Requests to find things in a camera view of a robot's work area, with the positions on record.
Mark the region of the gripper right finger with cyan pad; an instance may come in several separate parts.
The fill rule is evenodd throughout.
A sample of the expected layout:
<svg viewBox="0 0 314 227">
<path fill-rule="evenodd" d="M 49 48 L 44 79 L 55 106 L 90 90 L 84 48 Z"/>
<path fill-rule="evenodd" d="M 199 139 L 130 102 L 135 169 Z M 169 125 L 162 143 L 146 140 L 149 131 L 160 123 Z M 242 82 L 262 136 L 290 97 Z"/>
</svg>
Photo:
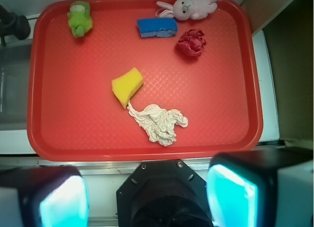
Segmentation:
<svg viewBox="0 0 314 227">
<path fill-rule="evenodd" d="M 314 152 L 299 147 L 221 152 L 210 161 L 207 199 L 220 227 L 311 227 Z"/>
</svg>

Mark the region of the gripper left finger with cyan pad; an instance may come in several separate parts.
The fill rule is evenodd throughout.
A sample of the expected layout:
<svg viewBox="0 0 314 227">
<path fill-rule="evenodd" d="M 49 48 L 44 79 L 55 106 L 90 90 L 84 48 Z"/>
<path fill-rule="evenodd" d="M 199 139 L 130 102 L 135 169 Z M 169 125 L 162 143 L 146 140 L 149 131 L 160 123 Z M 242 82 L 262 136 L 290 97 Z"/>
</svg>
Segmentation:
<svg viewBox="0 0 314 227">
<path fill-rule="evenodd" d="M 1 170 L 2 227 L 86 227 L 88 216 L 88 187 L 77 168 Z"/>
</svg>

